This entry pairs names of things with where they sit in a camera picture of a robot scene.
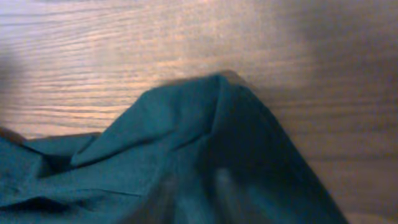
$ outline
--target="garment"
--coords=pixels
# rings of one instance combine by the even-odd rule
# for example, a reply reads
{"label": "garment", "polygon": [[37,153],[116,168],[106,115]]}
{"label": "garment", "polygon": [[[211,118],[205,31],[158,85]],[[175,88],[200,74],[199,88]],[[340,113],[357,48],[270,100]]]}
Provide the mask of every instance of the garment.
{"label": "garment", "polygon": [[346,223],[271,112],[220,75],[144,93],[99,136],[0,139],[0,222],[116,223],[168,175],[174,223],[215,223],[220,169],[272,223]]}

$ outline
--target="brown wooden floor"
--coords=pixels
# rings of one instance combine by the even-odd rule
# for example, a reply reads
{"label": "brown wooden floor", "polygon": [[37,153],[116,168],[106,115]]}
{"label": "brown wooden floor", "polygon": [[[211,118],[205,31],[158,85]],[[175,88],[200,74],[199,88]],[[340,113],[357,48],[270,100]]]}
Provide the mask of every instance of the brown wooden floor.
{"label": "brown wooden floor", "polygon": [[398,222],[397,0],[0,0],[0,125],[27,138],[102,131],[224,69],[352,223]]}

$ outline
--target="teal shirt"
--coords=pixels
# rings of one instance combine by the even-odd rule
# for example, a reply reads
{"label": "teal shirt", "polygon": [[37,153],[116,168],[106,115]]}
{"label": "teal shirt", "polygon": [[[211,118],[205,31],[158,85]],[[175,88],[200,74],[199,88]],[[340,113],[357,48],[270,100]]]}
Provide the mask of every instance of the teal shirt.
{"label": "teal shirt", "polygon": [[346,223],[271,112],[219,75],[144,93],[99,136],[0,139],[0,223],[116,223],[166,175],[174,223],[216,223],[220,169],[271,223]]}

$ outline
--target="crumpled cloth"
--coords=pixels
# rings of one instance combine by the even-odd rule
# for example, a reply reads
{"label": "crumpled cloth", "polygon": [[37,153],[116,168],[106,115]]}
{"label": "crumpled cloth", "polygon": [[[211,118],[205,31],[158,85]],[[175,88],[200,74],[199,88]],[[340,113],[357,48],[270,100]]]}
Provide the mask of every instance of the crumpled cloth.
{"label": "crumpled cloth", "polygon": [[147,91],[99,136],[0,139],[0,223],[117,223],[165,176],[173,223],[216,223],[220,169],[270,223],[346,223],[271,112],[220,75]]}

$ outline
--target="wooden table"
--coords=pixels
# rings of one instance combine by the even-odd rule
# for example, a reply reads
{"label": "wooden table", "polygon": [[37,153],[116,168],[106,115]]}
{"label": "wooden table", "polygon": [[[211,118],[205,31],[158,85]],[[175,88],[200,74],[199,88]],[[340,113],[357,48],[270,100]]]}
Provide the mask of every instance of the wooden table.
{"label": "wooden table", "polygon": [[397,0],[1,0],[0,125],[104,130],[137,97],[232,69],[352,223],[398,221]]}

